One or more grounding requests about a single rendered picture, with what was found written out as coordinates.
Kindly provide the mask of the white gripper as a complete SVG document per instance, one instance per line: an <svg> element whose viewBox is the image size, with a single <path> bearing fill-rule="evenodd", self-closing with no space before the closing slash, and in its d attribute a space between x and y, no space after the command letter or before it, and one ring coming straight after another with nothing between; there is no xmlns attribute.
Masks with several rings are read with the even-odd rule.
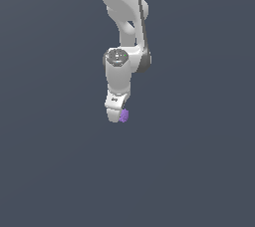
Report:
<svg viewBox="0 0 255 227"><path fill-rule="evenodd" d="M123 94L114 94L111 91L108 91L105 107L109 121L118 122L120 120L122 111L129 96L130 91L127 91Z"/></svg>

